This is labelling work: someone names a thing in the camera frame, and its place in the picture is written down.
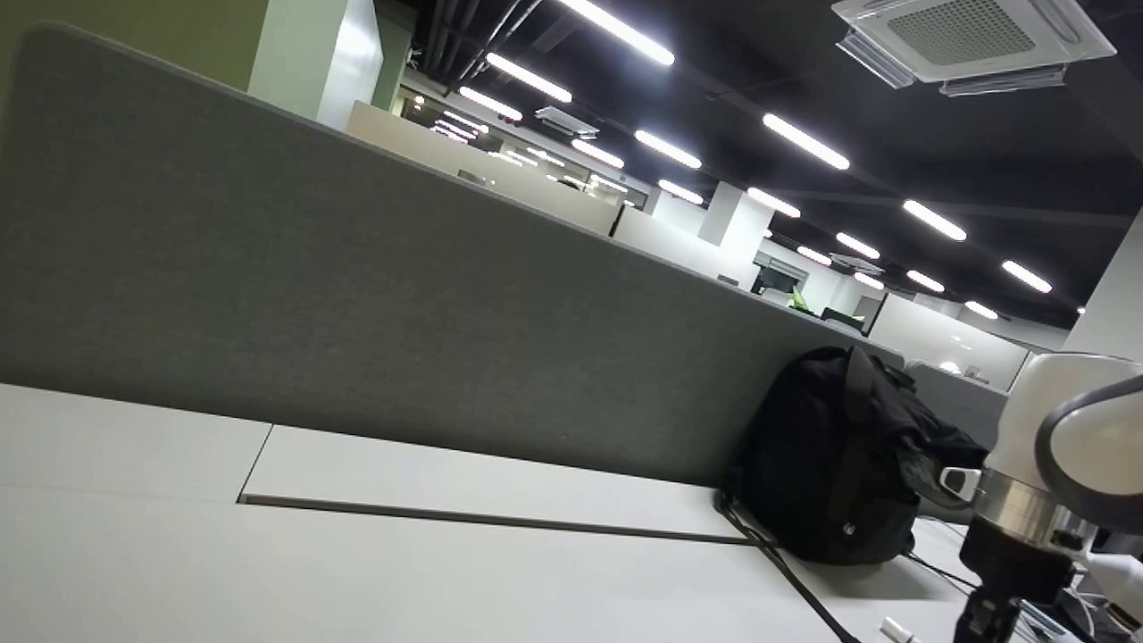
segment air conditioning vent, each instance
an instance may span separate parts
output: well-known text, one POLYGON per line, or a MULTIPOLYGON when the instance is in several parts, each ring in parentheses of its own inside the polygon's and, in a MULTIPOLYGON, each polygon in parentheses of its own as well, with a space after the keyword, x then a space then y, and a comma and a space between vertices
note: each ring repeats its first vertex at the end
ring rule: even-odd
POLYGON ((539 118, 545 130, 553 130, 553 133, 559 133, 559 135, 567 135, 567 141, 597 141, 597 135, 601 135, 597 126, 579 123, 576 114, 558 111, 558 108, 539 108, 535 118, 539 118))
POLYGON ((853 28, 838 52, 877 79, 892 64, 919 84, 960 84, 1115 59, 1076 0, 838 0, 833 10, 853 28))

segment desk surface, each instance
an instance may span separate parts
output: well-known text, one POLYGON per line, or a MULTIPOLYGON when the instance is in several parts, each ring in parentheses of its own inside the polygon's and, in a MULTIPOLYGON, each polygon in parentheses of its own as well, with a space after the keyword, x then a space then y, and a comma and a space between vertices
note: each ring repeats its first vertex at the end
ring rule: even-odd
MULTIPOLYGON (((264 424, 239 424, 236 433, 202 424, 216 424, 216 418, 4 390, 0 454, 5 461, 34 454, 34 473, 0 480, 0 640, 833 640, 751 546, 236 505, 264 424), (147 415, 155 424, 147 451, 138 451, 147 421, 120 433, 115 421, 99 421, 115 413, 138 421, 147 415), (73 424, 49 428, 58 415, 83 415, 86 433, 104 438, 94 461, 70 451, 73 424), (202 454, 209 470, 188 476, 195 473, 192 457, 202 454), (54 486, 40 470, 66 470, 66 486, 54 486), (183 476, 179 495, 144 495, 165 486, 155 473, 183 476)), ((429 465, 398 495, 439 496, 426 491, 454 491, 450 473, 464 470, 429 465)), ((567 473, 542 473, 542 465, 521 465, 515 476, 526 491, 517 508, 542 505, 539 495, 548 491, 542 482, 567 480, 567 473)), ((630 480, 604 476, 597 486, 553 486, 548 505, 567 505, 567 517, 582 517, 582 508, 601 502, 601 486, 640 496, 630 480)), ((654 508, 666 511, 672 495, 657 482, 646 482, 646 491, 657 496, 654 508)), ((694 511, 697 495, 704 491, 678 491, 682 515, 694 511)), ((471 505, 480 505, 480 511, 507 508, 491 508, 490 495, 476 495, 471 505)), ((919 555, 957 570, 957 532, 919 522, 919 555)), ((963 599, 907 563, 871 577, 798 571, 859 640, 877 640, 884 616, 919 640, 951 640, 963 599)))

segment desk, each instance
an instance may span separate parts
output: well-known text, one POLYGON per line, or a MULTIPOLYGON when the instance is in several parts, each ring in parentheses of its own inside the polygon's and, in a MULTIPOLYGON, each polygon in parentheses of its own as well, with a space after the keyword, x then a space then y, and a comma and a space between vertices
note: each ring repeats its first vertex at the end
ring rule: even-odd
MULTIPOLYGON (((0 398, 0 454, 26 461, 30 440, 26 440, 27 433, 20 433, 20 424, 58 424, 58 415, 86 415, 86 433, 104 433, 95 473, 138 473, 147 465, 148 476, 124 480, 129 486, 161 491, 165 476, 155 473, 188 473, 192 457, 202 454, 209 470, 199 480, 183 476, 179 495, 138 495, 107 486, 99 476, 86 473, 86 457, 73 457, 73 451, 66 454, 70 428, 40 440, 34 470, 66 465, 70 482, 54 486, 40 473, 0 480, 0 640, 833 640, 782 577, 758 551, 735 545, 678 545, 236 505, 242 480, 254 470, 264 424, 239 424, 233 433, 236 440, 223 440, 209 433, 209 424, 223 418, 5 390, 0 398), (183 451, 138 451, 138 433, 115 433, 115 424, 99 421, 124 413, 138 413, 134 418, 147 415, 147 421, 165 424, 165 438, 183 440, 183 451)), ((542 465, 504 470, 515 470, 515 476, 535 473, 539 480, 570 476, 559 470, 545 473, 542 465)), ((464 465, 429 465, 420 476, 429 473, 450 476, 464 473, 464 465)), ((542 502, 535 495, 545 486, 527 486, 527 480, 517 482, 527 491, 517 508, 539 508, 542 502)), ((420 486, 455 491, 454 482, 411 480, 395 496, 432 496, 420 495, 420 486)), ((585 486, 590 496, 597 496, 601 486, 640 496, 640 480, 617 482, 601 476, 597 486, 585 486)), ((582 515, 590 502, 576 505, 576 491, 579 486, 558 486, 548 505, 570 505, 567 517, 590 517, 582 515)), ((646 482, 646 491, 657 496, 654 508, 666 511, 672 495, 659 482, 646 482)), ((682 515, 697 508, 694 502, 701 495, 704 491, 678 491, 682 515)), ((952 570, 957 532, 920 522, 919 555, 952 570)), ((892 616, 919 632, 919 640, 936 643, 951 640, 952 620, 960 616, 960 592, 907 563, 892 563, 875 577, 798 571, 859 640, 877 640, 877 623, 892 616)))

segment black ceiling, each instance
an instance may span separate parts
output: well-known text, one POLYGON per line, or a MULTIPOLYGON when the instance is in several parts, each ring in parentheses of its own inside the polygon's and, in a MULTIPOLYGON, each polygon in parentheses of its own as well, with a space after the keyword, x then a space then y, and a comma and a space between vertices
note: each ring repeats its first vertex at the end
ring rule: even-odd
POLYGON ((838 249, 846 228, 884 255, 888 286, 920 270, 951 297, 1004 315, 1072 326, 1116 241, 1143 209, 1143 3, 1091 0, 1084 10, 1122 52, 1076 64, 1065 90, 945 101, 932 85, 884 90, 836 52, 833 0, 601 0, 678 60, 657 68, 576 17, 558 0, 435 0, 420 9, 417 64, 471 84, 530 114, 545 101, 479 60, 490 52, 558 79, 565 108, 601 126, 601 146, 627 159, 642 182, 678 179, 769 186, 798 205, 778 241, 838 249), (778 111, 846 152, 828 172, 760 130, 778 111), (630 133, 657 130, 704 159, 690 176, 646 154, 630 133), (900 216, 919 196, 967 228, 945 245, 900 216), (1015 259, 1058 291, 1038 297, 1001 271, 1015 259))

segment black bag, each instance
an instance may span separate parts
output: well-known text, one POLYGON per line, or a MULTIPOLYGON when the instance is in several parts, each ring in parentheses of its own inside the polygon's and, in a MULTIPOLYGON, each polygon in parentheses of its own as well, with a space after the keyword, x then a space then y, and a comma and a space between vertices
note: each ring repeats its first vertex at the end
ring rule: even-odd
POLYGON ((982 457, 902 373, 826 346, 769 390, 722 495, 802 563, 881 564, 913 546, 919 495, 957 508, 938 473, 982 457))

